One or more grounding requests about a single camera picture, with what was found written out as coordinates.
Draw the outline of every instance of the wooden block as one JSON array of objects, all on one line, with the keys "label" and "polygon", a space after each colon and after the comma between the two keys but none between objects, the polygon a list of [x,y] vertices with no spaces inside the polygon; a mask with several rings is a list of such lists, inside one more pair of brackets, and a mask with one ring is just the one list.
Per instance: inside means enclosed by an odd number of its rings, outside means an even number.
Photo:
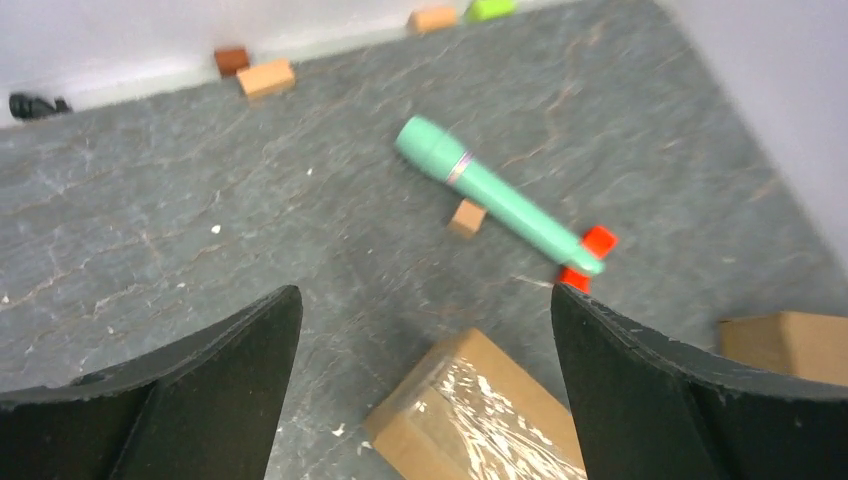
[{"label": "wooden block", "polygon": [[449,28],[459,23],[456,9],[453,7],[433,7],[417,10],[409,16],[409,26],[416,33],[427,33]]},{"label": "wooden block", "polygon": [[471,238],[480,230],[480,225],[483,224],[485,217],[485,209],[465,199],[456,209],[448,228],[465,238]]},{"label": "wooden block", "polygon": [[250,67],[250,59],[244,48],[224,48],[215,50],[215,63],[222,78],[232,77],[239,70]]},{"label": "wooden block", "polygon": [[250,100],[288,90],[295,84],[294,71],[285,58],[241,70],[236,75]]}]

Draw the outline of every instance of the plastic wrap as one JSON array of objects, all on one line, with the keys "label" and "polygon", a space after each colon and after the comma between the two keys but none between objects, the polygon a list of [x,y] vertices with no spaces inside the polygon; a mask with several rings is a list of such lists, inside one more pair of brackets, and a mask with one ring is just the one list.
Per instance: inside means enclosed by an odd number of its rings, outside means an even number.
[{"label": "plastic wrap", "polygon": [[586,480],[586,472],[531,425],[464,358],[453,359],[419,397],[410,415],[473,480]]}]

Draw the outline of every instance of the gray wall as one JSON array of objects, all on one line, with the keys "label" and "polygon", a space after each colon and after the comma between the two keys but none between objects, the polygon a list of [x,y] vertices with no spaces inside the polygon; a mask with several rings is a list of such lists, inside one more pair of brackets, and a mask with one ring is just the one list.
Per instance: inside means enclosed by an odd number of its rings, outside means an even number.
[{"label": "gray wall", "polygon": [[848,1],[661,3],[848,266]]}]

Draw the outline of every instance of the box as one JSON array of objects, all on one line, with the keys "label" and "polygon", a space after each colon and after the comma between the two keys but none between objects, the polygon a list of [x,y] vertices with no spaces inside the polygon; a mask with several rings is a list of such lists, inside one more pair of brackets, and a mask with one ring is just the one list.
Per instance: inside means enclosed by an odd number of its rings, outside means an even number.
[{"label": "box", "polygon": [[586,478],[571,415],[476,329],[436,344],[365,429],[407,480]]},{"label": "box", "polygon": [[848,386],[848,318],[800,312],[719,323],[721,352],[746,365]]}]

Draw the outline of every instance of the gray floor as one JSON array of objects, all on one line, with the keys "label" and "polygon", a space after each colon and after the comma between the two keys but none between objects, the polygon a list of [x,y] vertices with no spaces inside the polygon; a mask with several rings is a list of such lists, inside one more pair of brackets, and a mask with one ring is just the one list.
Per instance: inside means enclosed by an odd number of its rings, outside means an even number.
[{"label": "gray floor", "polygon": [[[588,1],[0,133],[0,389],[60,385],[282,284],[304,329],[269,478],[396,478],[362,419],[436,340],[488,333],[565,401],[557,267],[392,150],[420,113],[585,231],[597,298],[711,349],[726,315],[846,314],[846,281],[651,2]],[[220,225],[220,233],[211,230]],[[344,433],[331,433],[344,424]]]}]

